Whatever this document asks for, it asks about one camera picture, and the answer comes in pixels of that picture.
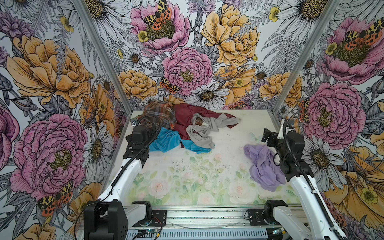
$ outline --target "purple cloth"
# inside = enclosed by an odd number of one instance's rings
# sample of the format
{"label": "purple cloth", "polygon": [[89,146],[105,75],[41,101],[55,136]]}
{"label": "purple cloth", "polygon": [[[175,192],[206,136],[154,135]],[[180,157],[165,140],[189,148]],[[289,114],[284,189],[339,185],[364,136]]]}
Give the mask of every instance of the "purple cloth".
{"label": "purple cloth", "polygon": [[253,162],[249,169],[251,179],[265,190],[274,192],[279,184],[285,184],[285,176],[273,162],[274,153],[265,144],[245,145],[244,154]]}

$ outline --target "pile of clothes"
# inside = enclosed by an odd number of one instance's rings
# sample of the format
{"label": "pile of clothes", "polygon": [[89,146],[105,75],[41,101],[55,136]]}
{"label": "pile of clothes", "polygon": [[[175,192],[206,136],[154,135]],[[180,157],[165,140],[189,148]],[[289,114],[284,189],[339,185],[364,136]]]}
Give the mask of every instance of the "pile of clothes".
{"label": "pile of clothes", "polygon": [[228,113],[216,113],[202,107],[182,103],[172,105],[157,100],[151,101],[143,111],[157,115],[162,121],[157,139],[149,146],[150,151],[167,152],[180,143],[182,147],[196,153],[209,152],[215,147],[211,131],[219,128],[232,128],[240,122],[239,118]]}

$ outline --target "pink peony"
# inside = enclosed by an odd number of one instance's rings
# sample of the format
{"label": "pink peony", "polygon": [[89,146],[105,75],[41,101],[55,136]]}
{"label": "pink peony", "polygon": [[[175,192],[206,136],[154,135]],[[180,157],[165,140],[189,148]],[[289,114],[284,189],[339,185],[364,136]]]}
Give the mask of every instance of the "pink peony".
{"label": "pink peony", "polygon": [[366,116],[360,106],[356,88],[347,83],[322,83],[310,97],[310,120],[304,124],[304,131],[308,137],[315,135],[328,142],[331,149],[347,147],[364,127]]}
{"label": "pink peony", "polygon": [[[168,8],[172,11],[171,23],[175,28],[172,38],[162,37],[160,39],[147,40],[143,42],[145,48],[150,54],[161,54],[163,52],[173,51],[179,46],[184,46],[188,42],[189,38],[189,29],[190,22],[189,18],[184,18],[184,15],[180,13],[179,6],[176,4],[172,5],[170,1],[168,2]],[[140,6],[140,8],[132,8],[131,10],[131,28],[132,33],[138,34],[140,31],[146,31],[147,25],[144,23],[143,19],[149,15],[155,15],[157,11],[157,3],[154,7],[150,5],[147,8]]]}
{"label": "pink peony", "polygon": [[24,129],[15,144],[15,169],[11,189],[41,199],[55,195],[72,181],[77,187],[84,178],[84,144],[87,134],[75,120],[54,114]]}
{"label": "pink peony", "polygon": [[12,142],[19,135],[20,127],[8,109],[0,106],[0,170],[8,162],[12,152]]}
{"label": "pink peony", "polygon": [[384,36],[373,45],[361,44],[352,51],[345,49],[346,32],[357,31],[360,33],[368,29],[373,23],[372,21],[366,24],[365,19],[358,22],[357,18],[352,20],[348,17],[333,31],[334,35],[328,39],[327,55],[322,62],[322,69],[327,76],[332,76],[338,81],[348,81],[353,85],[358,85],[375,76],[384,68]]}
{"label": "pink peony", "polygon": [[189,95],[191,90],[208,85],[212,80],[211,60],[193,48],[179,48],[162,63],[164,77],[168,78],[172,85],[180,87],[179,93],[182,95]]}

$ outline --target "floral wallpaper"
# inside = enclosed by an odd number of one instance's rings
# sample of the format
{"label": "floral wallpaper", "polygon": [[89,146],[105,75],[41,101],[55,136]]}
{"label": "floral wallpaper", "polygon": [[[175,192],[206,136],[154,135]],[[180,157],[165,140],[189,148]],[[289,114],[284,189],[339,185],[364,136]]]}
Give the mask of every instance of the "floral wallpaper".
{"label": "floral wallpaper", "polygon": [[[310,165],[348,239],[380,240],[384,239],[384,3],[343,1],[334,17],[277,117],[294,119],[304,134],[302,159]],[[293,102],[297,85],[301,89]]]}
{"label": "floral wallpaper", "polygon": [[[87,41],[73,1],[59,3]],[[268,109],[327,0],[85,2],[134,109],[154,98],[208,109]],[[301,83],[290,92],[291,106],[301,98]]]}
{"label": "floral wallpaper", "polygon": [[0,9],[0,231],[70,240],[126,112],[65,1],[1,0]]}

